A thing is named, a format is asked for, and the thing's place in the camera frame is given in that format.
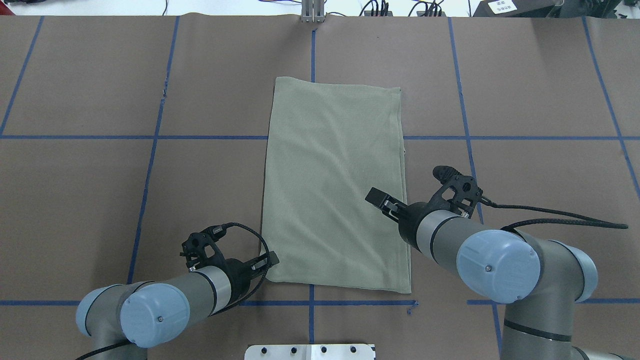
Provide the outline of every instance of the grid line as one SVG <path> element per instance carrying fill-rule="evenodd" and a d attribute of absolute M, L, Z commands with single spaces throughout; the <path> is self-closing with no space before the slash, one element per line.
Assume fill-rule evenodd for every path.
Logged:
<path fill-rule="evenodd" d="M 7 140 L 269 140 L 268 135 L 0 135 Z M 502 136 L 502 135 L 404 135 L 404 140 L 473 141 L 619 141 L 618 136 Z M 638 141 L 640 136 L 622 136 L 624 141 Z"/>
<path fill-rule="evenodd" d="M 164 102 L 166 100 L 166 89 L 169 86 L 169 75 L 171 74 L 171 64 L 173 60 L 173 50 L 175 49 L 175 39 L 178 35 L 178 26 L 180 24 L 180 17 L 176 16 L 175 24 L 173 25 L 173 38 L 171 41 L 171 49 L 169 50 L 169 60 L 166 63 L 166 77 L 164 79 L 163 96 L 160 100 L 160 107 L 158 109 L 158 118 L 156 122 L 156 131 L 154 133 L 154 143 L 151 146 L 151 155 L 149 156 L 149 165 L 147 167 L 147 178 L 145 179 L 145 189 L 142 193 L 142 203 L 140 204 L 140 215 L 138 216 L 138 226 L 136 227 L 136 237 L 133 242 L 133 250 L 131 251 L 131 262 L 129 263 L 129 275 L 127 276 L 127 284 L 133 282 L 133 273 L 136 269 L 136 259 L 138 257 L 138 245 L 140 244 L 140 235 L 142 233 L 142 218 L 145 215 L 145 208 L 147 207 L 147 196 L 149 193 L 149 181 L 151 180 L 151 170 L 154 166 L 154 160 L 156 157 L 156 148 L 158 144 L 158 135 L 160 134 L 160 125 L 162 123 L 162 114 L 164 110 Z"/>
<path fill-rule="evenodd" d="M 316 31 L 317 28 L 311 31 L 311 82 L 316 82 Z M 316 287 L 313 284 L 309 284 L 309 343 L 313 344 L 316 342 L 316 334 L 315 334 L 315 319 L 316 319 L 316 308 L 315 302 L 316 300 Z"/>
<path fill-rule="evenodd" d="M 462 80 L 460 78 L 460 65 L 458 64 L 458 52 L 456 51 L 456 39 L 453 32 L 453 21 L 447 18 L 449 23 L 449 37 L 451 38 L 451 52 L 453 55 L 453 67 L 456 71 L 456 82 L 458 85 L 458 97 L 460 99 L 460 111 L 462 112 L 462 124 L 465 128 L 465 140 L 467 141 L 467 154 L 469 156 L 469 165 L 471 166 L 471 176 L 477 181 L 476 164 L 474 163 L 473 149 L 471 148 L 471 133 L 469 132 L 469 123 L 467 121 L 467 107 L 465 106 L 465 96 L 462 94 Z M 478 217 L 480 224 L 484 224 L 482 215 L 482 205 L 477 205 Z"/>
<path fill-rule="evenodd" d="M 629 169 L 629 174 L 631 175 L 631 180 L 634 183 L 634 188 L 636 188 L 636 195 L 638 200 L 640 200 L 640 186 L 638 186 L 638 180 L 636 177 L 636 171 L 634 170 L 633 164 L 631 164 L 631 159 L 629 158 L 629 153 L 627 152 L 627 146 L 625 145 L 624 139 L 622 139 L 622 132 L 620 131 L 620 125 L 618 124 L 618 119 L 616 118 L 616 113 L 613 111 L 613 105 L 611 104 L 611 99 L 609 98 L 609 92 L 607 91 L 607 87 L 602 79 L 602 73 L 600 73 L 600 66 L 598 65 L 598 59 L 596 58 L 596 54 L 593 50 L 593 44 L 591 43 L 591 35 L 589 34 L 589 26 L 587 25 L 587 18 L 582 17 L 582 27 L 584 28 L 584 35 L 587 39 L 587 45 L 589 46 L 589 52 L 591 53 L 591 59 L 593 60 L 593 67 L 596 70 L 596 75 L 598 76 L 598 81 L 600 82 L 600 87 L 602 88 L 602 94 L 604 95 L 604 99 L 607 103 L 607 107 L 609 109 L 609 114 L 611 114 L 611 121 L 613 121 L 613 126 L 616 128 L 616 134 L 618 134 L 618 140 L 620 141 L 620 147 L 622 148 L 622 153 L 624 154 L 625 161 L 627 162 L 627 168 Z"/>
<path fill-rule="evenodd" d="M 22 63 L 22 68 L 20 69 L 18 80 L 16 80 L 15 82 L 15 87 L 13 88 L 11 99 L 9 99 L 9 103 L 6 106 L 6 111 L 4 112 L 2 125 L 0 125 L 0 135 L 4 133 L 4 128 L 6 127 L 6 123 L 7 121 L 9 121 L 9 114 L 11 113 L 13 102 L 15 100 L 16 95 L 18 94 L 18 89 L 20 89 L 20 83 L 22 82 L 22 77 L 24 76 L 24 72 L 27 70 L 27 64 L 29 63 L 29 59 L 31 59 L 31 53 L 33 52 L 33 48 L 36 46 L 36 40 L 38 40 L 38 35 L 40 34 L 40 29 L 42 28 L 43 22 L 44 22 L 44 16 L 41 16 L 40 20 L 38 21 L 38 26 L 36 27 L 36 31 L 33 34 L 33 38 L 31 39 L 31 45 L 29 45 L 29 51 L 27 52 L 27 56 L 25 56 L 24 63 Z"/>

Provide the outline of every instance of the black cable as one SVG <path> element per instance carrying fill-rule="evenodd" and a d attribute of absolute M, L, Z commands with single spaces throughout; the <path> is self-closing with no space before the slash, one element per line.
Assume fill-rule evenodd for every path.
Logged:
<path fill-rule="evenodd" d="M 573 220 L 563 218 L 535 218 L 531 220 L 524 220 L 515 222 L 511 225 L 502 227 L 501 230 L 513 231 L 516 227 L 534 225 L 534 224 L 563 224 L 563 225 L 580 225 L 580 226 L 593 226 L 593 227 L 607 227 L 609 229 L 628 229 L 627 224 L 615 224 L 606 221 L 587 221 L 587 220 Z"/>
<path fill-rule="evenodd" d="M 587 220 L 587 221 L 606 222 L 604 220 L 599 220 L 599 219 L 596 219 L 596 218 L 590 218 L 590 217 L 586 217 L 584 215 L 580 215 L 580 214 L 576 214 L 576 213 L 569 213 L 567 211 L 560 211 L 560 210 L 553 210 L 553 209 L 546 209 L 546 208 L 537 208 L 535 206 L 525 206 L 525 205 L 500 205 L 500 204 L 496 204 L 495 202 L 487 199 L 484 196 L 480 199 L 479 202 L 481 204 L 490 206 L 490 207 L 495 208 L 495 209 L 531 210 L 531 211 L 538 211 L 540 213 L 549 213 L 549 214 L 562 215 L 562 216 L 566 216 L 566 217 L 579 218 L 581 220 Z"/>
<path fill-rule="evenodd" d="M 426 1 L 418 1 L 413 5 L 413 8 L 411 8 L 411 11 L 409 12 L 409 15 L 407 16 L 411 16 L 411 14 L 413 14 L 413 9 L 415 9 L 416 6 L 420 5 L 420 4 L 424 4 L 424 12 L 427 12 L 427 9 L 429 8 L 429 3 L 427 3 Z"/>
<path fill-rule="evenodd" d="M 605 220 L 600 220 L 596 218 L 586 217 L 584 215 L 570 213 L 567 211 L 553 210 L 547 208 L 538 208 L 536 206 L 526 206 L 526 205 L 501 205 L 496 204 L 491 201 L 487 197 L 480 198 L 479 201 L 481 204 L 490 206 L 495 209 L 519 209 L 519 210 L 531 210 L 537 211 L 540 213 L 549 213 L 555 215 L 562 215 L 565 217 L 577 218 L 580 220 L 572 220 L 572 219 L 560 219 L 560 218 L 537 218 L 532 220 L 524 220 L 520 222 L 516 222 L 511 225 L 507 225 L 502 228 L 505 231 L 512 231 L 516 227 L 525 226 L 525 225 L 533 225 L 533 224 L 564 224 L 564 225 L 580 225 L 580 226 L 595 226 L 595 227 L 608 227 L 611 229 L 628 229 L 627 224 L 617 224 L 614 222 L 608 222 Z"/>
<path fill-rule="evenodd" d="M 432 11 L 434 10 L 434 8 L 435 8 L 436 6 L 437 6 L 437 5 L 436 5 L 435 1 L 434 1 L 434 2 L 432 2 L 432 3 L 431 3 L 431 5 L 429 6 L 429 9 L 428 9 L 425 13 L 423 13 L 423 14 L 422 14 L 422 16 L 429 16 L 429 17 L 430 17 L 430 16 L 431 16 L 431 14 L 432 14 Z"/>
<path fill-rule="evenodd" d="M 364 4 L 364 6 L 362 7 L 362 11 L 360 11 L 360 14 L 358 16 L 362 16 L 362 14 L 364 14 L 364 10 L 367 8 L 367 5 L 369 4 L 371 4 L 371 15 L 373 15 L 373 2 L 378 4 L 377 0 L 369 0 L 368 3 Z"/>
<path fill-rule="evenodd" d="M 85 355 L 82 355 L 81 357 L 78 357 L 76 360 L 85 360 L 88 357 L 97 355 L 97 354 L 105 352 L 105 351 L 113 350 L 115 348 L 123 347 L 124 345 L 128 345 L 128 344 L 131 344 L 131 341 L 125 340 L 125 341 L 121 341 L 119 343 L 115 343 L 113 345 L 109 345 L 107 347 L 101 347 L 101 348 L 96 349 L 96 350 L 94 350 L 92 352 L 88 352 Z"/>
<path fill-rule="evenodd" d="M 249 231 L 250 233 L 256 235 L 258 237 L 258 239 L 260 239 L 260 242 L 262 244 L 262 246 L 264 247 L 264 252 L 267 254 L 267 264 L 271 264 L 271 257 L 269 256 L 269 247 L 267 246 L 267 242 L 264 241 L 264 238 L 262 237 L 262 235 L 260 235 L 256 230 L 253 230 L 251 227 L 248 227 L 247 225 L 243 225 L 240 224 L 238 222 L 229 222 L 226 224 L 221 225 L 223 229 L 227 229 L 229 227 L 240 227 L 244 230 Z M 235 303 L 231 304 L 231 305 L 227 305 L 226 307 L 224 307 L 222 310 L 211 314 L 210 316 L 213 316 L 215 314 L 220 314 L 220 313 L 224 313 L 227 310 L 231 310 L 234 307 L 240 305 L 240 303 L 242 303 L 243 301 L 245 301 L 246 299 L 250 298 L 253 294 L 255 294 L 256 291 L 258 291 L 258 289 L 260 288 L 260 286 L 262 286 L 262 283 L 264 282 L 265 278 L 267 277 L 267 272 L 265 271 L 264 273 L 262 273 L 262 276 L 260 277 L 260 281 L 258 281 L 258 283 L 255 285 L 255 287 L 253 288 L 253 290 L 251 292 L 249 292 L 248 294 L 246 294 L 243 298 L 241 298 L 240 300 L 236 301 Z"/>

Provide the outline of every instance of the folded fabric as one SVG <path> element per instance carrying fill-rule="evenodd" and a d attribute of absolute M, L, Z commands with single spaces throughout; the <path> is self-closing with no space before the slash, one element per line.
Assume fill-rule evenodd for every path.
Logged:
<path fill-rule="evenodd" d="M 410 248 L 366 202 L 406 202 L 400 89 L 277 78 L 262 234 L 271 281 L 411 292 Z"/>

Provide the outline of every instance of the black band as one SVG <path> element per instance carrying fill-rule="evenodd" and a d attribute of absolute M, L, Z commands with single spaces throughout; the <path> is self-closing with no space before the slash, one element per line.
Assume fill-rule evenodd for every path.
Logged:
<path fill-rule="evenodd" d="M 202 275 L 202 277 L 204 277 L 205 279 L 207 279 L 207 281 L 209 281 L 209 285 L 211 285 L 211 290 L 213 291 L 213 307 L 211 308 L 211 311 L 209 311 L 209 316 L 211 316 L 213 315 L 213 311 L 216 309 L 216 304 L 218 303 L 218 292 L 216 291 L 216 286 L 213 285 L 213 282 L 211 282 L 211 279 L 205 274 L 203 274 L 202 272 L 194 271 L 194 273 Z"/>
<path fill-rule="evenodd" d="M 626 357 L 626 356 L 622 356 L 622 355 L 618 355 L 618 354 L 614 354 L 612 352 L 610 352 L 611 355 L 617 356 L 622 360 L 633 360 L 631 357 Z"/>
<path fill-rule="evenodd" d="M 554 332 L 547 332 L 538 329 L 533 329 L 532 327 L 520 325 L 519 323 L 510 322 L 507 319 L 504 319 L 504 326 L 510 327 L 513 330 L 517 330 L 520 332 L 524 332 L 529 335 L 537 336 L 539 338 L 545 338 L 549 340 L 563 341 L 563 342 L 571 342 L 571 335 L 561 335 L 556 334 Z"/>
<path fill-rule="evenodd" d="M 433 261 L 436 262 L 436 264 L 440 264 L 438 262 L 438 260 L 436 260 L 436 256 L 433 255 L 433 240 L 435 240 L 436 238 L 436 234 L 438 233 L 438 230 L 440 230 L 440 228 L 447 223 L 447 221 L 454 219 L 454 218 L 458 218 L 458 217 L 450 217 L 447 220 L 444 220 L 443 222 L 439 223 L 438 226 L 436 226 L 435 230 L 433 230 L 433 233 L 431 234 L 431 241 L 429 242 L 429 251 L 431 251 L 431 259 L 433 259 Z"/>
<path fill-rule="evenodd" d="M 585 354 L 585 353 L 584 353 L 584 351 L 582 351 L 582 349 L 581 349 L 581 348 L 579 348 L 579 347 L 573 347 L 573 348 L 574 348 L 577 352 L 579 352 L 579 353 L 580 353 L 580 355 L 582 356 L 582 358 L 583 358 L 584 360 L 589 360 L 589 357 L 587 356 L 587 354 Z"/>

